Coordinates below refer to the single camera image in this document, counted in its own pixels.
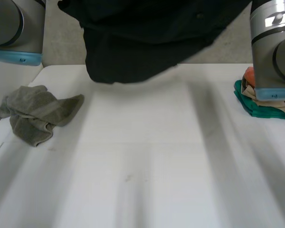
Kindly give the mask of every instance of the crumpled gray cloth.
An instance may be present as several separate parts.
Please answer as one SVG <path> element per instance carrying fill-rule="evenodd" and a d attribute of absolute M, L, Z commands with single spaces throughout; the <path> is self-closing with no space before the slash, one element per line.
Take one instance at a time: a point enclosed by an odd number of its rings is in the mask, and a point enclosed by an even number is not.
<path fill-rule="evenodd" d="M 0 119 L 10 117 L 14 134 L 38 146 L 53 136 L 55 126 L 68 124 L 83 102 L 83 95 L 57 100 L 44 85 L 21 86 L 3 99 Z"/>

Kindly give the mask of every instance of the stack of folded clothes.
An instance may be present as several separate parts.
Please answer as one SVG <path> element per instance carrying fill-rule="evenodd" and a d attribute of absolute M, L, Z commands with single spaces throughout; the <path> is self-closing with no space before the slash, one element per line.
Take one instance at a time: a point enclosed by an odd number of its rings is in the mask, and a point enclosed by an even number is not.
<path fill-rule="evenodd" d="M 285 119 L 285 101 L 257 100 L 253 67 L 246 70 L 242 80 L 235 82 L 234 88 L 234 94 L 251 116 Z"/>

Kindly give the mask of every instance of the gray robot arm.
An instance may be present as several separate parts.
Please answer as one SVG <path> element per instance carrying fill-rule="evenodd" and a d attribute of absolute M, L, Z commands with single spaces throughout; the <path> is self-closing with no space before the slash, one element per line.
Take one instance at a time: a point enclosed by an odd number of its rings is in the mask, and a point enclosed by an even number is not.
<path fill-rule="evenodd" d="M 250 15 L 258 100 L 285 100 L 285 0 L 254 0 Z"/>
<path fill-rule="evenodd" d="M 41 63 L 46 0 L 0 0 L 0 61 Z"/>

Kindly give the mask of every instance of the black shirt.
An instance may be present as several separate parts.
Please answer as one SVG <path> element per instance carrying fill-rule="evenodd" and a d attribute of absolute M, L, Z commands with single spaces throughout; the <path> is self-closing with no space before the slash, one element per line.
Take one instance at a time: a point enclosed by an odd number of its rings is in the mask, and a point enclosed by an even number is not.
<path fill-rule="evenodd" d="M 250 0 L 63 0 L 84 28 L 86 67 L 101 83 L 134 83 L 212 44 Z"/>

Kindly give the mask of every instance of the folded clothes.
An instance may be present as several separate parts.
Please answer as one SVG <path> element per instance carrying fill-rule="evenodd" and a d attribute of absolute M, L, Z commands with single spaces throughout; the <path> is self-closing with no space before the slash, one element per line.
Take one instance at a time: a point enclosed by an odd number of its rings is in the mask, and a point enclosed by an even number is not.
<path fill-rule="evenodd" d="M 250 86 L 245 84 L 245 80 L 242 80 L 242 94 L 250 97 L 254 103 L 256 103 L 258 106 L 264 106 L 264 107 L 274 107 L 277 109 L 280 109 L 285 113 L 285 101 L 259 101 L 256 98 L 255 90 Z"/>
<path fill-rule="evenodd" d="M 55 126 L 64 126 L 76 115 L 83 95 L 57 100 L 45 86 L 26 87 L 5 97 L 0 106 L 0 119 L 9 122 L 16 136 L 37 146 L 53 136 Z"/>
<path fill-rule="evenodd" d="M 250 97 L 242 94 L 242 80 L 238 80 L 234 84 L 234 94 L 241 102 L 243 108 L 253 117 L 258 118 L 278 118 L 285 119 L 285 113 L 274 107 L 258 106 Z"/>

